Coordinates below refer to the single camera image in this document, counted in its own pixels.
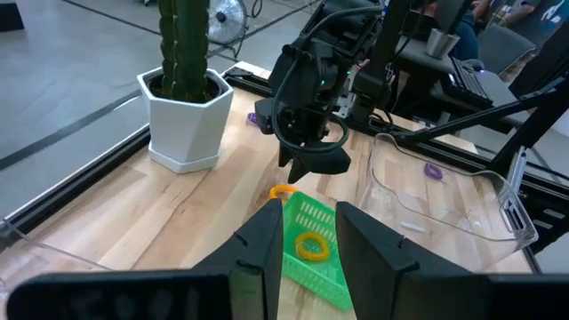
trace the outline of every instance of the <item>person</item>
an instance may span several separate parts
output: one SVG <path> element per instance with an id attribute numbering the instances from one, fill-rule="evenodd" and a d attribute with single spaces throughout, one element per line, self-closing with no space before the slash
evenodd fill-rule
<path id="1" fill-rule="evenodd" d="M 569 14 L 567 0 L 521 0 L 500 25 L 533 42 L 538 52 Z"/>
<path id="2" fill-rule="evenodd" d="M 483 4 L 489 0 L 481 0 L 479 3 Z M 424 0 L 416 0 L 413 2 L 412 10 L 420 12 L 423 8 Z M 459 36 L 461 39 L 449 52 L 449 56 L 458 60 L 473 60 L 478 59 L 478 40 L 477 35 L 474 31 L 475 20 L 478 18 L 476 11 L 477 4 L 473 3 L 475 6 L 475 11 L 467 10 L 464 16 L 462 16 L 461 21 L 455 30 L 455 35 Z M 437 8 L 437 0 L 429 0 L 427 3 L 427 8 L 425 9 L 425 14 L 433 17 L 435 14 L 435 9 Z"/>
<path id="3" fill-rule="evenodd" d="M 472 8 L 472 13 L 476 20 L 482 19 L 488 13 L 488 7 L 490 6 L 490 0 L 475 0 L 472 2 L 470 8 Z"/>

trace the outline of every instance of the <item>wooden table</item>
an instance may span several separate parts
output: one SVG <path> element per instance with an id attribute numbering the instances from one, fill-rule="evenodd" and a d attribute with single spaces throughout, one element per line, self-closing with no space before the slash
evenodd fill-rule
<path id="1" fill-rule="evenodd" d="M 237 65 L 258 76 L 269 74 L 247 63 Z M 245 121 L 259 98 L 236 89 L 221 158 L 214 169 L 177 175 L 150 161 L 143 149 L 30 234 L 39 243 L 104 267 L 64 261 L 40 248 L 18 250 L 27 248 L 20 242 L 0 255 L 0 276 L 7 283 L 18 283 L 55 270 L 194 266 L 267 201 L 271 187 L 286 181 L 288 168 L 276 164 L 276 138 L 261 134 Z M 410 130 L 422 128 L 397 116 L 394 121 Z M 440 140 L 476 152 L 472 143 L 454 136 Z M 334 176 L 309 174 L 296 187 L 329 205 L 339 200 L 354 203 L 363 191 L 372 141 L 350 132 L 344 146 L 352 159 L 349 171 Z M 502 261 L 498 270 L 531 272 L 521 252 Z M 283 319 L 355 318 L 353 311 L 339 311 L 288 278 L 281 282 L 278 312 Z"/>

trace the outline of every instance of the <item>clear plastic container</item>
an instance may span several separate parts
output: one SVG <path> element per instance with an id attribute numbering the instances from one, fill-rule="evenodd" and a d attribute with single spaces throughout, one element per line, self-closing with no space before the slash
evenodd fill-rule
<path id="1" fill-rule="evenodd" d="M 0 320 L 12 290 L 33 276 L 48 272 L 108 271 L 96 263 L 41 244 L 0 221 Z"/>
<path id="2" fill-rule="evenodd" d="M 388 134 L 374 139 L 359 207 L 471 271 L 492 267 L 538 238 L 500 175 L 458 171 L 402 150 Z"/>

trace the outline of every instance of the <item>green plastic basket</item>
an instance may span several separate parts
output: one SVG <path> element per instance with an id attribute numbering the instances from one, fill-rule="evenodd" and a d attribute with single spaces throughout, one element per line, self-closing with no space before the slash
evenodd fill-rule
<path id="1" fill-rule="evenodd" d="M 286 202 L 283 215 L 284 275 L 342 310 L 352 308 L 352 301 L 349 298 L 348 286 L 338 254 L 335 230 L 336 213 L 334 210 L 301 192 L 295 192 Z M 298 256 L 294 240 L 307 231 L 314 231 L 326 239 L 330 246 L 330 258 L 328 260 L 310 262 Z M 312 252 L 319 252 L 320 250 L 319 246 L 312 241 L 307 241 L 304 245 Z"/>

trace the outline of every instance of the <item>cable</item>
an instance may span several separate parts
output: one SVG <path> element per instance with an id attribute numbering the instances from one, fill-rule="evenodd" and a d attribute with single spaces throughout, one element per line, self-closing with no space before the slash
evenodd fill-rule
<path id="1" fill-rule="evenodd" d="M 286 147 L 289 148 L 290 150 L 293 151 L 298 151 L 298 152 L 303 152 L 303 153 L 313 153 L 313 154 L 317 154 L 317 153 L 326 153 L 326 152 L 330 152 L 330 151 L 334 151 L 337 148 L 341 148 L 341 146 L 346 143 L 346 141 L 348 140 L 348 136 L 349 136 L 349 129 L 348 127 L 338 118 L 334 118 L 334 122 L 337 122 L 342 131 L 343 131 L 343 135 L 341 137 L 340 140 L 334 142 L 331 145 L 328 145 L 326 147 L 322 147 L 322 148 L 311 148 L 311 147 L 301 147 L 299 145 L 293 144 L 290 141 L 288 141 L 284 136 L 283 133 L 281 132 L 280 127 L 278 126 L 278 103 L 279 103 L 279 99 L 281 98 L 281 95 L 283 95 L 283 90 L 285 89 L 286 85 L 288 84 L 289 80 L 291 79 L 291 76 L 293 75 L 294 70 L 296 69 L 296 66 L 298 65 L 298 61 L 295 60 L 293 62 L 293 65 L 291 66 L 291 68 L 288 70 L 288 72 L 286 73 L 286 75 L 284 76 L 283 82 L 281 83 L 281 85 L 278 87 L 278 90 L 276 91 L 275 94 L 275 98 L 273 98 L 273 107 L 271 109 L 271 125 L 273 126 L 273 131 L 275 132 L 275 136 L 276 138 Z M 317 113 L 320 115 L 325 115 L 325 113 L 314 110 L 314 109 L 310 109 L 310 108 L 304 108 L 303 110 L 306 110 L 308 112 L 313 112 L 313 113 Z"/>
<path id="2" fill-rule="evenodd" d="M 393 106 L 391 106 L 391 110 L 389 112 L 393 112 L 393 110 L 395 110 L 398 102 L 399 102 L 399 96 L 396 93 L 395 102 L 393 102 Z"/>
<path id="3" fill-rule="evenodd" d="M 329 16 L 327 16 L 326 18 L 320 20 L 320 22 L 318 22 L 307 33 L 306 38 L 304 38 L 304 43 L 302 44 L 301 49 L 304 49 L 304 46 L 310 42 L 310 40 L 316 35 L 318 30 L 320 28 L 322 28 L 325 24 L 329 23 L 331 20 L 342 18 L 342 17 L 348 17 L 348 16 L 352 16 L 352 15 L 358 15 L 358 14 L 362 14 L 362 13 L 381 13 L 382 11 L 383 11 L 383 6 L 375 5 L 375 6 L 368 6 L 368 7 L 364 7 L 364 8 L 348 9 L 348 10 L 342 10 L 339 12 L 334 12 L 334 13 L 330 14 Z"/>
<path id="4" fill-rule="evenodd" d="M 380 110 L 383 111 L 383 113 L 384 113 L 385 116 L 387 117 L 388 122 L 389 122 L 389 130 L 392 131 L 393 128 L 395 127 L 395 123 L 393 122 L 393 117 L 391 116 L 391 114 L 390 114 L 389 112 L 385 111 L 384 109 L 380 108 Z M 370 117 L 373 117 L 373 116 L 375 116 L 375 117 L 378 118 L 380 121 L 382 121 L 383 123 L 385 123 L 385 120 L 383 120 L 383 117 L 381 117 L 380 115 L 378 115 L 378 114 L 372 112 L 372 113 L 370 114 Z"/>
<path id="5" fill-rule="evenodd" d="M 257 13 L 255 13 L 255 8 L 257 7 L 257 4 L 259 4 L 259 10 L 257 10 Z M 263 0 L 255 0 L 255 2 L 252 3 L 251 7 L 251 17 L 253 18 L 259 17 L 261 10 L 263 10 Z"/>
<path id="6" fill-rule="evenodd" d="M 425 11 L 427 11 L 427 6 L 429 5 L 429 0 L 425 0 L 425 2 L 423 3 L 423 7 L 421 8 L 421 15 L 419 16 L 419 18 L 417 19 L 417 22 L 415 22 L 415 25 L 413 26 L 413 30 L 411 31 L 411 34 L 409 36 L 407 36 L 407 39 L 405 39 L 405 43 L 401 46 L 401 48 L 399 48 L 399 50 L 395 53 L 395 55 L 393 56 L 393 59 L 391 60 L 390 63 L 395 63 L 395 61 L 397 60 L 397 58 L 399 58 L 399 56 L 401 55 L 401 52 L 403 52 L 403 50 L 405 49 L 405 47 L 411 42 L 411 39 L 413 39 L 413 37 L 417 34 L 417 31 L 419 31 L 419 26 L 421 25 L 421 20 L 423 19 L 423 17 L 425 16 Z"/>

